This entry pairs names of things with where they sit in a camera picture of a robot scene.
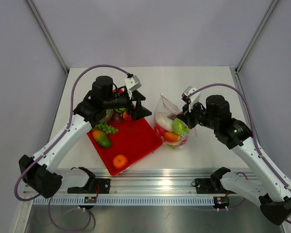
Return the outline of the green apple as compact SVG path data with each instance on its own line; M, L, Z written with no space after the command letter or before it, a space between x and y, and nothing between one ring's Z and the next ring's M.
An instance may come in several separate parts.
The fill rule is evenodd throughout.
M186 135L190 129L188 126L180 119L175 118L172 123L173 132L177 135Z

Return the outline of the red orange mango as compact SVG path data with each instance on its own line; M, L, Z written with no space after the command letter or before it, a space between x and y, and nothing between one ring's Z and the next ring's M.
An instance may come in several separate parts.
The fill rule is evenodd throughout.
M174 132L169 132L169 131L167 131L167 132L164 132L164 134L163 134L163 138L164 138L164 140L165 140L166 142L169 142L169 143L176 143L176 142L179 141L180 136L177 135L177 134L174 133Z

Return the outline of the white radish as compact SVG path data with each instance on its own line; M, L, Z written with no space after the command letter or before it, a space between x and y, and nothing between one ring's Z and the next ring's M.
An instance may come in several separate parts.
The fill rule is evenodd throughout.
M165 129L167 131L170 131L170 132L173 131L173 128L172 128L173 120L171 120L168 117L165 117L165 116L163 116L161 114L155 115L154 119L155 119L156 123L160 127L162 127L163 129Z

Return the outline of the clear zip top bag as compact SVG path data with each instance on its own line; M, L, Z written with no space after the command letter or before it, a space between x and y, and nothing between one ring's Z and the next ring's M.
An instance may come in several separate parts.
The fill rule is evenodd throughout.
M163 144L176 150L185 145L189 138L196 137L196 129L189 129L177 115L180 109L160 94L153 117L154 131Z

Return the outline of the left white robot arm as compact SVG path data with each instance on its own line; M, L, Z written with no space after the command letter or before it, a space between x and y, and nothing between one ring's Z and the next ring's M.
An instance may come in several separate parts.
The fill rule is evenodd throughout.
M32 157L23 155L19 160L20 181L44 198L52 197L62 185L62 176L55 173L60 162L72 147L107 115L110 109L125 108L132 120L150 116L142 106L146 98L138 89L142 86L137 76L130 74L124 80L124 92L113 90L113 79L99 76L84 99L70 107L67 124Z

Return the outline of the dark red plum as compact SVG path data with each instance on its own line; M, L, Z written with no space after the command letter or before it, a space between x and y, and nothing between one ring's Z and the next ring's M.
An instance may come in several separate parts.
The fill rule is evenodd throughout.
M183 114L182 113L179 113L179 114L171 113L168 115L168 118L171 120L175 120L176 118L182 120Z

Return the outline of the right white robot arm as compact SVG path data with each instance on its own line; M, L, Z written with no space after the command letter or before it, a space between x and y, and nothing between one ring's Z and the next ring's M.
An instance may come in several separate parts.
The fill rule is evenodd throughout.
M211 95L206 106L199 95L182 95L185 105L178 118L190 129L200 125L212 129L218 141L238 155L261 182L261 186L234 175L229 168L221 167L210 176L215 192L224 189L243 196L260 208L274 225L281 225L291 216L291 180L254 143L253 133L242 121L232 117L228 101L221 95Z

